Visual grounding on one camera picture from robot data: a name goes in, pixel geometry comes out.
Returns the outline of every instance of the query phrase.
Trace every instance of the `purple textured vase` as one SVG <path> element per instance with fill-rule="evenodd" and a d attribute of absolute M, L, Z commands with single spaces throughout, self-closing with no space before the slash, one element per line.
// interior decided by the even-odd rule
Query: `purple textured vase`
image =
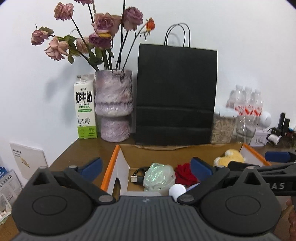
<path fill-rule="evenodd" d="M 127 115 L 133 111 L 132 71 L 96 72 L 96 114 L 101 116 L 101 138 L 109 142 L 128 139 Z"/>

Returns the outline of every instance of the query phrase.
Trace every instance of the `red cloth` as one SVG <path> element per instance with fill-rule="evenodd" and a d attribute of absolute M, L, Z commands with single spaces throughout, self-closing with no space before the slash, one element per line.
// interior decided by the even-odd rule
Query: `red cloth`
<path fill-rule="evenodd" d="M 178 165 L 175 168 L 176 183 L 192 186 L 199 183 L 198 179 L 191 173 L 190 163 L 185 163 L 184 165 Z"/>

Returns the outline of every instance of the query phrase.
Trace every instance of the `plush toy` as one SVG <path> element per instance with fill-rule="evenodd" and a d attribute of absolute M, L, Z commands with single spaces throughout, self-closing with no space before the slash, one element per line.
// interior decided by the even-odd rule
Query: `plush toy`
<path fill-rule="evenodd" d="M 225 152 L 224 157 L 217 157 L 214 160 L 213 166 L 225 166 L 227 167 L 228 163 L 231 161 L 237 161 L 237 162 L 244 162 L 245 158 L 241 155 L 241 153 L 237 150 L 229 149 Z"/>

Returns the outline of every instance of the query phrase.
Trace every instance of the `pink rose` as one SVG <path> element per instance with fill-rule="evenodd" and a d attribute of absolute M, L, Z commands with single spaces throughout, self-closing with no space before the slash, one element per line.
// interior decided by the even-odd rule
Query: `pink rose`
<path fill-rule="evenodd" d="M 103 38 L 93 33 L 89 36 L 89 42 L 100 49 L 111 48 L 111 38 Z"/>
<path fill-rule="evenodd" d="M 67 3 L 64 5 L 63 3 L 59 2 L 54 9 L 54 17 L 56 20 L 61 19 L 70 19 L 73 16 L 73 7 L 72 3 Z"/>
<path fill-rule="evenodd" d="M 84 6 L 85 4 L 91 4 L 91 0 L 74 0 L 74 1 L 76 1 L 76 2 L 78 2 L 78 3 L 82 3 L 82 5 Z"/>
<path fill-rule="evenodd" d="M 68 49 L 68 43 L 66 41 L 59 42 L 57 37 L 54 36 L 52 41 L 50 41 L 48 48 L 45 50 L 45 53 L 51 59 L 60 61 L 64 59 L 63 55 L 68 56 L 69 54 L 66 52 Z"/>
<path fill-rule="evenodd" d="M 84 37 L 83 38 L 84 41 L 86 42 L 86 44 L 92 49 L 94 46 L 90 46 L 89 44 L 89 38 L 88 37 Z M 82 52 L 82 53 L 89 53 L 88 50 L 87 50 L 87 47 L 85 46 L 82 38 L 78 38 L 76 39 L 76 47 L 77 49 Z"/>
<path fill-rule="evenodd" d="M 125 30 L 136 30 L 143 23 L 143 14 L 136 7 L 129 7 L 123 13 L 123 27 Z"/>
<path fill-rule="evenodd" d="M 110 33 L 114 37 L 119 30 L 120 22 L 121 16 L 97 13 L 94 15 L 94 23 L 92 25 L 96 33 Z"/>
<path fill-rule="evenodd" d="M 40 45 L 44 42 L 45 39 L 48 39 L 48 33 L 41 30 L 35 30 L 32 32 L 31 44 Z"/>

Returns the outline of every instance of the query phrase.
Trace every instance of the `green label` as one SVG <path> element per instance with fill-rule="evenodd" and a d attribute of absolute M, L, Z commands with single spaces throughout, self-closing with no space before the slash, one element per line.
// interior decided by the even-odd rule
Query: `green label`
<path fill-rule="evenodd" d="M 91 112 L 91 109 L 81 109 L 81 110 L 78 110 L 78 112 Z"/>
<path fill-rule="evenodd" d="M 79 139 L 97 138 L 95 126 L 78 126 Z"/>

